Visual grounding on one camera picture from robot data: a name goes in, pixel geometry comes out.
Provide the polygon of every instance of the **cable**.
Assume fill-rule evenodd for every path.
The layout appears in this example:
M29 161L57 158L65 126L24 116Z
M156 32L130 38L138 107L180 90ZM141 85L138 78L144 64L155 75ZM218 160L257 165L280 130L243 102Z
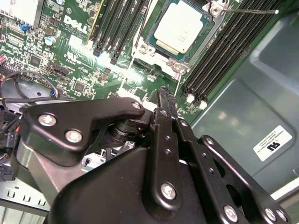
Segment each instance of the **cable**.
M9 78L11 78L11 77L13 77L15 75L22 74L22 73L31 73L31 74L33 74L35 76L38 76L41 79L45 80L52 87L52 89L54 90L55 97L58 96L58 90L57 90L57 88L46 77L44 77L43 75L41 75L41 74L39 74L39 73L37 73L35 71L30 71L30 70L15 71L15 72L12 72L12 73L8 74L7 76L5 76L5 78L1 82L1 86L3 86L4 82L7 81Z
M27 97L25 95L25 93L23 93L22 90L20 89L19 82L16 79L14 80L14 89L22 99L29 99L29 97ZM30 104L31 106L36 105L36 103L34 103L34 102L33 103L28 103L28 104Z
M223 10L224 12L232 13L252 13L252 14L278 14L279 10L255 10L255 9L232 9L227 8Z
M21 103L33 103L33 102L40 102L40 101L52 101L52 100L60 100L60 101L76 101L72 98L53 98L53 97L37 97L31 99L15 99L15 98L0 98L2 103L7 104L21 104Z

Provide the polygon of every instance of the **sticker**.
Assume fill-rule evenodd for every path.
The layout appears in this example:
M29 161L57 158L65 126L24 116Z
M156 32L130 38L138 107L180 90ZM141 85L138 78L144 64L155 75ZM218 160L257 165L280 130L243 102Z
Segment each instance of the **sticker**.
M291 139L292 136L279 125L267 137L254 146L253 150L261 161L265 161Z

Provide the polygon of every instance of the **ul logo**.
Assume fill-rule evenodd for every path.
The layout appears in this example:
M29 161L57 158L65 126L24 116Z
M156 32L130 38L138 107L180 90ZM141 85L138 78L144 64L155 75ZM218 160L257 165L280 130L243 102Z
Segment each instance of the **ul logo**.
M268 145L267 149L269 149L270 151L274 151L275 149L277 149L280 146L279 143L277 142L273 142L272 144Z

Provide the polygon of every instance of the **black metal arm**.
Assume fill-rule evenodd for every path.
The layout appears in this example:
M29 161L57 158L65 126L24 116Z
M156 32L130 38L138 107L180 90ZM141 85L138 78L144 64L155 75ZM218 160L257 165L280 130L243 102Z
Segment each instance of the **black metal arm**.
M51 204L50 224L291 223L216 140L194 136L166 87L157 97L153 113L130 98L24 112L15 166ZM128 140L134 149L82 175L86 153Z

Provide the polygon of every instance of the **black ram slot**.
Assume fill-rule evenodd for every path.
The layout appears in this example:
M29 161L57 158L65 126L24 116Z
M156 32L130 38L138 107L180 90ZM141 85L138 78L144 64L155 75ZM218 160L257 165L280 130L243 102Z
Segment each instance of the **black ram slot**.
M126 0L117 0L116 2L116 7L114 8L114 11L112 13L111 19L107 25L106 31L104 33L104 35L102 36L101 40L99 41L99 45L100 48L103 50L103 48L106 46L109 37L111 36L112 32L113 32L113 27L115 26L115 23L117 21L117 19L119 19L119 17L121 16L122 9L123 9L123 3Z
M113 0L106 0L106 2L104 3L104 5L106 5L108 2L108 5L107 5L107 10L104 12L104 15L103 15L103 18L99 24L99 26L94 30L93 34L92 34L92 37L91 39L94 39L96 38L96 40L98 40L102 34L102 29L104 27L104 24L106 24L106 22L108 21L108 18L109 18L109 11L111 11L113 8L114 5L114 2Z
M278 4L277 7L280 7L282 5L282 3L280 2ZM208 87L202 92L202 94L204 95L208 95L211 93L211 91L213 90L213 88L218 84L219 81L221 81L221 79L226 75L226 73L228 72L229 68L231 66L234 65L234 63L243 55L243 52L246 51L248 49L248 47L250 46L252 40L258 35L258 33L264 28L264 26L270 21L270 19L272 18L272 16L267 15L265 18L262 18L260 20L260 22L263 23L263 26L261 26L260 28L256 29L254 31L254 33L251 34L251 37L246 41L245 47L244 49L242 49L242 51L240 51L238 54L236 54L233 58L233 60L230 62L230 64L228 64L225 69L223 70L223 72L221 73L221 75L219 75L212 83L210 83L208 85Z
M277 9L282 6L283 2L283 0L246 1L239 8ZM272 17L273 15L235 13L188 77L184 84L184 92L193 93L198 98L207 96L234 63L246 52L252 41Z
M251 3L252 8L257 8L259 1ZM226 30L224 34L221 34L221 41L217 44L216 50L214 50L213 54L209 54L207 61L201 66L200 70L197 70L196 75L198 78L195 78L191 83L188 84L189 88L197 91L197 87L201 86L202 83L205 82L208 77L208 70L211 66L215 66L217 64L217 60L221 59L221 55L223 51L227 50L228 45L232 45L234 41L234 37L240 32L238 28L244 28L244 25L250 22L250 18L252 18L252 14L240 14L240 18L236 19L233 24Z
M116 46L117 42L120 39L120 33L125 26L125 20L128 18L128 16L132 13L132 8L134 6L135 0L129 0L126 4L125 13L122 14L121 21L117 26L117 29L115 31L115 34L113 35L113 38L110 40L111 42L111 50Z
M111 29L111 22L115 16L115 12L117 11L117 8L119 7L120 0L109 0L107 9L104 13L103 19L97 28L98 36L97 36L97 44L95 46L95 49L93 51L93 55L99 56L102 53L103 48L103 39L107 35L107 32Z
M261 18L261 16L254 14L249 14L249 17L243 18L243 20L238 25L238 27L242 28L241 31L235 29L234 34L230 36L230 39L227 40L226 44L224 45L225 48L220 51L220 55L217 56L217 60L207 66L209 69L203 72L203 74L205 74L204 78L200 81L200 83L198 82L194 86L195 92L202 92L202 89L204 89L206 85L211 82L211 80L216 78L218 74L217 66L219 66L221 62L228 62L233 52L236 52L236 50L234 49L242 47L242 43L245 41L246 37L250 32L254 30L255 26L258 25L258 18Z
M125 47L125 44L126 44L128 38L129 38L129 35L133 32L134 25L136 24L136 22L138 20L139 13L141 12L142 8L145 6L145 3L146 3L145 0L140 0L138 2L137 9L134 11L134 15L133 15L133 18L132 18L132 20L129 24L129 27L128 27L126 33L123 35L122 40L118 44L118 47L115 50L115 53L114 53L114 55L111 59L111 64L116 64L119 56L121 55L121 52L122 52L123 48Z
M272 7L273 4L269 3L265 6L265 8L267 9ZM268 15L258 15L253 18L252 22L248 26L246 26L246 28L240 34L240 38L238 39L239 41L236 43L237 48L231 49L229 52L227 52L229 58L226 61L222 60L220 63L218 63L218 66L215 69L215 75L213 74L213 76L210 76L209 79L199 87L197 93L206 95L207 92L210 92L211 86L216 86L218 84L218 82L221 80L221 77L223 77L226 74L226 71L228 71L228 68L230 68L243 54L245 49L248 47L247 45L253 41L253 39L257 36L259 30L265 26L265 22L267 21L267 19L270 18L271 16Z
M240 9L247 9L250 7L250 5L254 1L244 1L239 8ZM205 53L203 58L201 59L200 63L196 66L196 68L193 70L193 72L189 75L187 81L185 82L185 86L187 88L190 88L193 82L195 82L198 78L198 72L203 67L204 63L208 65L209 58L217 51L217 48L220 47L223 43L223 38L227 35L229 35L229 32L234 29L234 27L237 25L237 22L245 16L245 14L234 14L232 18L229 20L229 24L225 27L225 29L218 35L213 45L209 48L209 50Z

